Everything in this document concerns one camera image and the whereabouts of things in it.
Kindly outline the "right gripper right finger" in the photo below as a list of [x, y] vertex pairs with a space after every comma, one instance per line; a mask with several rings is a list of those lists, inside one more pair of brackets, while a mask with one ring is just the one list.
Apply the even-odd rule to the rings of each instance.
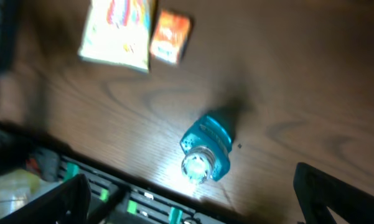
[[348, 223], [374, 223], [374, 196], [304, 162], [293, 187], [306, 223], [335, 223], [333, 210]]

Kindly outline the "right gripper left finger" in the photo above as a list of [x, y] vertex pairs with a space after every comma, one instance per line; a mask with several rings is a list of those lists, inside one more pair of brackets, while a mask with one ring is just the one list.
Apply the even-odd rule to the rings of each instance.
[[90, 197], [86, 176], [78, 174], [0, 218], [0, 224], [87, 223]]

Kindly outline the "teal Listerine mouthwash bottle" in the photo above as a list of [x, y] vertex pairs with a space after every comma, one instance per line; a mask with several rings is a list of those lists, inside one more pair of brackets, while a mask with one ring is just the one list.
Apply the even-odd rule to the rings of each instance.
[[235, 117], [224, 107], [210, 110], [186, 130], [180, 140], [185, 155], [184, 177], [193, 184], [219, 181], [230, 170], [229, 153], [235, 139]]

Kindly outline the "yellow snack bag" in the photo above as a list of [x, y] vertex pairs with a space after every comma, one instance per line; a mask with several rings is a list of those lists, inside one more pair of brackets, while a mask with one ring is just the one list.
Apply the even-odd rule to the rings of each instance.
[[156, 0], [92, 0], [78, 55], [147, 73]]

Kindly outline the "small orange snack packet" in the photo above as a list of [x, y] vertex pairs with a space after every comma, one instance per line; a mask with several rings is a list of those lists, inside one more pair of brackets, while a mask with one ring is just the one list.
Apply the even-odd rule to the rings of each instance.
[[162, 10], [149, 48], [150, 54], [159, 60], [177, 65], [192, 29], [189, 17], [172, 11]]

